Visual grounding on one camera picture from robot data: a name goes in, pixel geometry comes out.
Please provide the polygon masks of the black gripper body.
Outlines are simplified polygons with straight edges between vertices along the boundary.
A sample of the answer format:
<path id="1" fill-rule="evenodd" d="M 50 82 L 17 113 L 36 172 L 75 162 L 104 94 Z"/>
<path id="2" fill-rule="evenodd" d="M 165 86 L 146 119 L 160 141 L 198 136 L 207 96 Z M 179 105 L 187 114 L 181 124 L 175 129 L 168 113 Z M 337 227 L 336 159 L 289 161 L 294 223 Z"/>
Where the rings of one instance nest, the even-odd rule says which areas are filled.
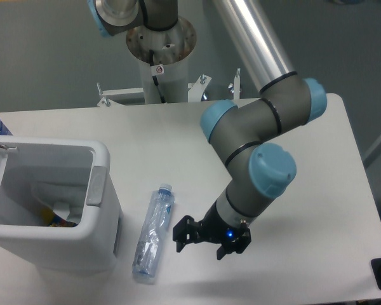
<path id="1" fill-rule="evenodd" d="M 208 242 L 219 244 L 220 240 L 222 239 L 222 235 L 224 234 L 226 229 L 239 229 L 240 227 L 245 227 L 244 225 L 240 224 L 228 224 L 226 221 L 224 221 L 223 218 L 219 215 L 217 209 L 217 202 L 214 202 L 214 204 L 212 204 L 212 206 L 204 216 L 203 220 L 201 220 L 201 223 L 201 236 L 203 237 L 203 239 Z"/>

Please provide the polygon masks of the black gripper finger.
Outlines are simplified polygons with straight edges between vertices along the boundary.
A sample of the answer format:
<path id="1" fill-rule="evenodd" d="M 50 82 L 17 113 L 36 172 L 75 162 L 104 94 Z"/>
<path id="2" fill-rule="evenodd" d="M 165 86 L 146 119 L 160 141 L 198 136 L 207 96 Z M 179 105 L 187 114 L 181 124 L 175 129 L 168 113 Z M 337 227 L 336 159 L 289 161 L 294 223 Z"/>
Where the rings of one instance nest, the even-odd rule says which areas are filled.
<path id="1" fill-rule="evenodd" d="M 176 251 L 180 253 L 186 245 L 191 243 L 198 244 L 203 242 L 201 236 L 202 223 L 197 222 L 190 215 L 184 216 L 173 227 L 173 241 L 176 243 Z"/>
<path id="2" fill-rule="evenodd" d="M 250 243 L 251 232 L 248 227 L 226 229 L 220 240 L 220 247 L 217 250 L 217 260 L 220 261 L 226 255 L 230 255 L 234 252 L 236 254 L 242 254 Z"/>

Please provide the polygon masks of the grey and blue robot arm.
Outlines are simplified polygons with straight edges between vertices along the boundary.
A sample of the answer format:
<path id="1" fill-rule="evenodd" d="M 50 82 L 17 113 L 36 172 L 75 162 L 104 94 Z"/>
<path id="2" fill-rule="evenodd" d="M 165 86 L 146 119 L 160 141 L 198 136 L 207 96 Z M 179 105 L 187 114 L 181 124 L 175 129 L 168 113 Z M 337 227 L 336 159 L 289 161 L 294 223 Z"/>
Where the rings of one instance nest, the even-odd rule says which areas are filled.
<path id="1" fill-rule="evenodd" d="M 145 63 L 156 100 L 169 100 L 162 76 L 192 51 L 190 29 L 176 1 L 89 1 L 101 35 L 126 33 L 132 54 Z M 217 259 L 241 254 L 251 242 L 250 224 L 296 176 L 292 156 L 271 140 L 320 117 L 324 88 L 301 78 L 288 60 L 258 1 L 215 1 L 225 28 L 258 88 L 258 100 L 239 107 L 220 100 L 202 114 L 200 125 L 231 181 L 204 218 L 183 217 L 173 228 L 181 251 L 191 243 L 218 245 Z"/>

